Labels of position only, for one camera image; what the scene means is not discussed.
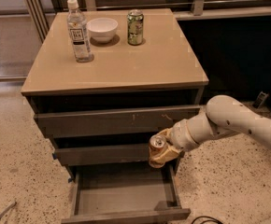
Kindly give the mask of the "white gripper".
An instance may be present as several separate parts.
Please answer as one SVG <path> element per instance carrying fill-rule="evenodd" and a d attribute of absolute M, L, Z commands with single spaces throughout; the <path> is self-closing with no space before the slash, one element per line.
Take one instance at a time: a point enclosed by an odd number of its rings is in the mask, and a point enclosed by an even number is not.
<path fill-rule="evenodd" d="M 198 148 L 200 144 L 192 136 L 196 124 L 193 119 L 183 119 L 175 123 L 172 129 L 166 128 L 158 132 L 158 135 L 163 135 L 173 146 L 150 147 L 149 165 L 161 168 L 167 162 L 176 159 L 180 151 L 190 152 Z"/>

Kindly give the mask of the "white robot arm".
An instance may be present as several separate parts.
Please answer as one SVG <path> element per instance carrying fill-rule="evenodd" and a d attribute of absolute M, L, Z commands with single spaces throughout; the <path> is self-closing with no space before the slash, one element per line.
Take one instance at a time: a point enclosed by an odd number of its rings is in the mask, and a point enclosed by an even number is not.
<path fill-rule="evenodd" d="M 233 97 L 214 96 L 196 116 L 182 119 L 150 139 L 149 165 L 161 168 L 181 152 L 190 152 L 206 141 L 238 133 L 271 149 L 271 119 L 254 113 Z"/>

